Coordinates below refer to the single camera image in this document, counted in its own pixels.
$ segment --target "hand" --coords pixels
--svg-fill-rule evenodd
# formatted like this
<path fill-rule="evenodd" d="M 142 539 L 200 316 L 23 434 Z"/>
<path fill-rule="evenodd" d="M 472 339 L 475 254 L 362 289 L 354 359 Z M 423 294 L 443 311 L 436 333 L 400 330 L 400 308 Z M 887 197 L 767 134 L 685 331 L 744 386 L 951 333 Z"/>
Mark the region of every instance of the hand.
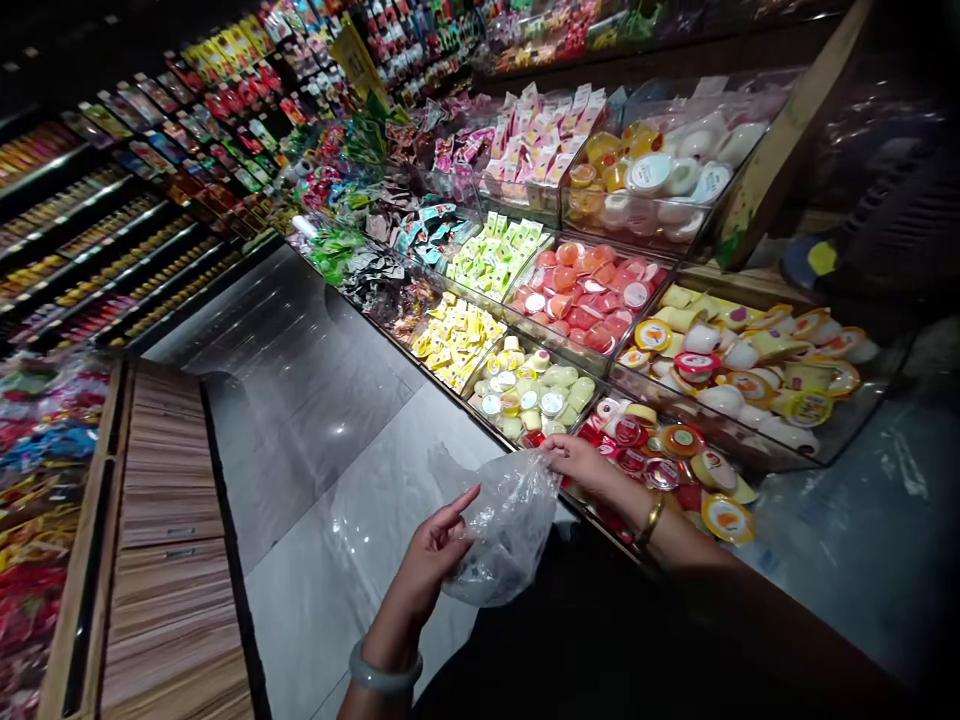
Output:
<path fill-rule="evenodd" d="M 550 435 L 542 447 L 549 451 L 551 470 L 569 475 L 602 500 L 615 503 L 618 491 L 631 484 L 626 475 L 581 437 Z"/>
<path fill-rule="evenodd" d="M 433 613 L 443 578 L 460 564 L 473 544 L 466 537 L 467 528 L 460 513 L 479 494 L 480 486 L 475 485 L 423 521 L 413 534 L 407 554 L 390 585 L 387 595 L 392 596 L 390 599 L 409 613 L 420 627 Z"/>

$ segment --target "clear plastic bag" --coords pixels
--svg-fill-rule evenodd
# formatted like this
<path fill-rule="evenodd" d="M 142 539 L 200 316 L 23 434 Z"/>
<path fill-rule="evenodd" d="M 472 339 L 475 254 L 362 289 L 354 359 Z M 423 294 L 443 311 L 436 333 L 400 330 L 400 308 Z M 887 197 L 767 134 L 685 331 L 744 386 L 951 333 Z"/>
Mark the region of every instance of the clear plastic bag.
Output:
<path fill-rule="evenodd" d="M 542 450 L 491 460 L 476 471 L 460 467 L 446 448 L 428 454 L 444 502 L 480 483 L 480 495 L 463 513 L 473 546 L 443 591 L 468 605 L 505 605 L 533 582 L 550 533 L 560 476 Z"/>

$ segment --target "gold bracelet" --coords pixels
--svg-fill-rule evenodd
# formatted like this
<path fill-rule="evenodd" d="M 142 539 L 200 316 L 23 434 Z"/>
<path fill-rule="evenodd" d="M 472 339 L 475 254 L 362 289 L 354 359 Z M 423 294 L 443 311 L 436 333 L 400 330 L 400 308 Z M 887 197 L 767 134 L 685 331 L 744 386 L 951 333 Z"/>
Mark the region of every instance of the gold bracelet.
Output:
<path fill-rule="evenodd" d="M 660 515 L 663 513 L 663 506 L 666 504 L 666 502 L 667 496 L 662 492 L 658 492 L 657 501 L 650 509 L 650 514 L 647 515 L 647 526 L 641 531 L 640 537 L 637 538 L 637 547 L 646 547 L 650 542 L 650 538 L 653 536 L 653 531 L 656 529 L 657 523 L 660 522 Z"/>

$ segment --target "gray floor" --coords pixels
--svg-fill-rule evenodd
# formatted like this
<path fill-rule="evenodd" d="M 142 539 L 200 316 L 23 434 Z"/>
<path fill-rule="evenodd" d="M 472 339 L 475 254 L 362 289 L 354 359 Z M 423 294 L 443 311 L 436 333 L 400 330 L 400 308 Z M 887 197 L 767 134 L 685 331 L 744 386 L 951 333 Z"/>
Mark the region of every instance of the gray floor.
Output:
<path fill-rule="evenodd" d="M 285 248 L 147 355 L 209 377 L 273 717 L 335 717 L 349 651 L 436 508 L 428 448 L 471 469 L 500 448 Z M 369 528 L 349 563 L 329 534 L 343 517 Z M 475 615 L 441 597 L 418 688 Z"/>
<path fill-rule="evenodd" d="M 957 328 L 928 333 L 832 468 L 765 480 L 741 552 L 914 687 L 956 570 Z M 347 654 L 438 503 L 428 448 L 470 468 L 499 448 L 287 248 L 147 355 L 209 378 L 274 718 L 334 717 Z M 343 525 L 356 543 L 331 534 Z M 420 688 L 474 616 L 441 596 Z"/>

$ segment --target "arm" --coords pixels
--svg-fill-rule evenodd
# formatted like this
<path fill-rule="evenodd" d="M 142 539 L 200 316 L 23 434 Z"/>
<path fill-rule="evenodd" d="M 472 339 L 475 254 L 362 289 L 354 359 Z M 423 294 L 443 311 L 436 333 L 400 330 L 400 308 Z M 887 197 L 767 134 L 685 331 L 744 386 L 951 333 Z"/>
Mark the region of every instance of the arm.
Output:
<path fill-rule="evenodd" d="M 551 435 L 544 447 L 554 453 L 553 469 L 634 527 L 646 527 L 655 497 L 587 441 Z M 811 700 L 903 700 L 901 688 L 862 652 L 669 507 L 650 537 L 650 549 L 689 609 L 785 685 L 802 686 Z"/>
<path fill-rule="evenodd" d="M 427 518 L 413 534 L 407 554 L 360 650 L 364 662 L 380 672 L 398 675 L 416 663 L 420 631 L 437 604 L 440 584 L 470 549 L 460 513 L 479 494 L 479 485 L 471 488 Z M 339 720 L 404 718 L 410 712 L 412 701 L 412 688 L 401 695 L 384 695 L 351 678 L 337 717 Z"/>

